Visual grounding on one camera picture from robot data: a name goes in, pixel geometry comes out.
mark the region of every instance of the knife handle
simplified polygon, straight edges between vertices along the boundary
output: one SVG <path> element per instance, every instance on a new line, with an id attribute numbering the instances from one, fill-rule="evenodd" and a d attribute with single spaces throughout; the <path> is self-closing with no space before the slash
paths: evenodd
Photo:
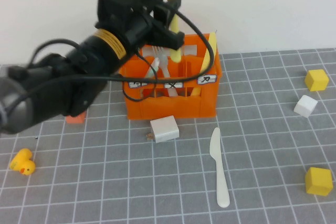
<path id="1" fill-rule="evenodd" d="M 229 191 L 227 189 L 222 162 L 216 162 L 216 174 L 217 174 L 217 203 L 220 207 L 226 208 L 230 205 L 230 197 L 229 197 Z"/>

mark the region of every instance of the black cable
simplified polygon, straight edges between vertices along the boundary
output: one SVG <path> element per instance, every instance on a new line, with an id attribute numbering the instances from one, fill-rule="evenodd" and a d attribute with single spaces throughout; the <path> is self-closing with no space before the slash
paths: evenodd
<path id="1" fill-rule="evenodd" d="M 125 77 L 117 77 L 117 76 L 110 76 L 110 77 L 106 77 L 106 76 L 91 76 L 91 75 L 81 75 L 81 74 L 76 74 L 76 75 L 72 75 L 72 76 L 64 76 L 64 77 L 59 77 L 59 78 L 55 78 L 52 80 L 49 80 L 45 83 L 40 84 L 39 86 L 31 89 L 29 92 L 27 92 L 26 94 L 23 94 L 21 96 L 18 97 L 18 99 L 16 101 L 14 101 L 10 106 L 8 106 L 6 108 L 6 112 L 7 112 L 7 117 L 10 116 L 10 114 L 13 112 L 13 110 L 24 100 L 26 100 L 27 98 L 29 98 L 31 95 L 33 95 L 34 93 L 36 93 L 37 91 L 39 91 L 40 89 L 43 89 L 46 86 L 55 84 L 55 83 L 60 83 L 60 82 L 68 82 L 68 81 L 75 81 L 75 82 L 82 82 L 82 81 L 117 81 L 117 82 L 145 82 L 145 83 L 152 83 L 152 84 L 165 84 L 165 83 L 172 83 L 172 82 L 187 82 L 187 81 L 192 81 L 192 80 L 196 80 L 197 78 L 203 76 L 204 74 L 206 74 L 207 72 L 209 72 L 211 70 L 212 65 L 214 64 L 215 61 L 215 56 L 214 56 L 214 52 L 211 48 L 210 43 L 207 41 L 207 39 L 204 37 L 204 35 L 202 34 L 202 32 L 186 17 L 184 16 L 182 13 L 180 13 L 178 10 L 175 10 L 174 7 L 170 6 L 169 4 L 165 3 L 165 2 L 160 2 L 159 0 L 152 0 L 154 2 L 156 2 L 156 4 L 158 5 L 162 5 L 165 8 L 167 8 L 168 10 L 170 10 L 172 13 L 175 13 L 177 16 L 179 16 L 183 21 L 185 21 L 195 32 L 196 34 L 200 37 L 200 39 L 202 40 L 202 42 L 205 44 L 206 48 L 209 51 L 209 65 L 207 66 L 207 68 L 202 71 L 199 74 L 196 74 L 194 76 L 188 77 L 188 78 L 183 78 L 183 79 L 161 79 L 158 80 L 157 78 L 155 78 L 155 80 L 153 79 L 149 79 L 149 78 L 125 78 Z M 34 52 L 30 62 L 29 62 L 29 66 L 32 65 L 32 63 L 34 62 L 34 59 L 36 58 L 37 54 L 44 49 L 47 46 L 53 45 L 53 44 L 67 44 L 67 45 L 71 45 L 73 47 L 75 47 L 77 50 L 81 51 L 81 48 L 79 48 L 79 45 L 77 43 L 75 43 L 74 41 L 71 40 L 67 40 L 67 39 L 56 39 L 56 40 L 51 40 L 48 41 L 42 45 L 40 45 Z"/>
<path id="2" fill-rule="evenodd" d="M 43 44 L 41 44 L 39 47 L 35 49 L 26 68 L 28 69 L 33 66 L 34 60 L 36 59 L 39 52 L 41 52 L 44 48 L 54 45 L 54 44 L 65 44 L 65 45 L 72 46 L 85 56 L 85 54 L 82 52 L 80 45 L 77 44 L 76 42 L 69 40 L 69 39 L 52 39 L 52 40 L 44 42 Z"/>
<path id="3" fill-rule="evenodd" d="M 148 65 L 149 65 L 149 67 L 152 69 L 152 71 L 153 71 L 153 73 L 154 73 L 154 77 L 155 77 L 155 80 L 157 81 L 157 75 L 158 75 L 158 73 L 156 73 L 156 71 L 155 71 L 155 69 L 153 68 L 153 66 L 143 57 L 143 56 L 141 56 L 140 54 L 139 54 L 139 52 L 138 51 L 136 51 L 136 53 L 135 53 L 140 59 L 142 59 L 144 62 L 146 62 Z M 125 89 L 124 89 L 124 85 L 125 85 L 125 82 L 123 82 L 122 83 L 122 92 L 123 92 L 123 94 L 124 94 L 124 96 L 128 99 L 128 100 L 130 100 L 130 101 L 132 101 L 132 102 L 141 102 L 141 101 L 143 101 L 143 100 L 145 100 L 145 99 L 147 99 L 148 97 L 150 97 L 152 94 L 154 94 L 154 92 L 155 92 L 155 89 L 156 89 L 156 83 L 154 83 L 154 87 L 153 87 L 153 89 L 152 89 L 152 92 L 149 94 L 149 95 L 147 95 L 147 96 L 145 96 L 145 97 L 142 97 L 142 98 L 140 98 L 140 99 L 135 99 L 135 98 L 133 98 L 133 97 L 130 97 L 128 94 L 126 94 L 126 92 L 125 92 Z"/>

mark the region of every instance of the orange plastic crate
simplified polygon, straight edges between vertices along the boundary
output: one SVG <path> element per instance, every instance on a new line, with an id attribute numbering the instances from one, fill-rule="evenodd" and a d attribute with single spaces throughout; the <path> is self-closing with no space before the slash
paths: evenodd
<path id="1" fill-rule="evenodd" d="M 206 52 L 204 43 L 197 35 L 186 35 L 184 45 L 196 45 L 197 55 L 184 55 L 180 63 L 174 63 L 169 59 L 168 70 L 172 81 L 174 78 L 190 77 L 200 72 Z M 132 102 L 125 98 L 128 118 L 130 120 L 154 120 L 170 115 L 173 115 L 175 118 L 215 117 L 219 81 L 222 77 L 218 49 L 215 55 L 215 64 L 210 72 L 206 74 L 216 76 L 215 82 L 202 85 L 197 84 L 197 80 L 185 82 L 182 88 L 176 88 L 179 94 L 178 97 L 169 97 L 164 84 L 158 84 L 154 97 L 149 97 L 142 102 Z M 151 63 L 154 58 L 147 57 L 147 60 Z M 120 69 L 120 73 L 125 77 L 143 78 L 148 68 L 149 66 L 144 61 L 134 56 Z M 164 79 L 161 70 L 157 72 L 157 75 L 160 79 Z M 141 98 L 141 93 L 145 96 L 151 93 L 153 89 L 153 84 L 145 86 L 140 86 L 139 84 L 140 87 L 135 88 L 136 86 L 136 83 L 124 84 L 125 92 L 136 99 Z M 200 96 L 190 96 L 194 87 L 201 87 Z"/>

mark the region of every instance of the gray grid mat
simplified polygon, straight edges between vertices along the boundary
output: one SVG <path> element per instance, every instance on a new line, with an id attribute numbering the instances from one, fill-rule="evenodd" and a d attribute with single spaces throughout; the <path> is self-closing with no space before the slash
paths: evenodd
<path id="1" fill-rule="evenodd" d="M 335 178 L 335 49 L 221 58 L 217 117 L 178 120 L 178 140 L 146 142 L 148 121 L 127 120 L 114 83 L 83 125 L 57 117 L 14 137 L 2 135 L 0 222 L 336 223 L 336 189 L 328 197 L 304 189 L 310 166 L 331 169 Z M 307 90 L 310 69 L 326 70 L 325 91 Z M 293 113 L 304 94 L 319 101 L 308 120 Z M 216 203 L 209 155 L 218 126 L 231 199 L 225 210 Z M 7 169 L 21 148 L 34 151 L 32 176 Z"/>

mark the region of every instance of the white cube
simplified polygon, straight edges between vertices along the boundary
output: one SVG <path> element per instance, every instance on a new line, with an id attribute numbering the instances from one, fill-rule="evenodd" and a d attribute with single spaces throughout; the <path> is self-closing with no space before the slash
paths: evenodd
<path id="1" fill-rule="evenodd" d="M 151 121 L 151 128 L 157 143 L 180 137 L 180 131 L 173 115 Z"/>
<path id="2" fill-rule="evenodd" d="M 307 95 L 303 95 L 298 104 L 296 104 L 294 112 L 308 118 L 315 109 L 316 105 L 317 101 L 315 99 Z"/>

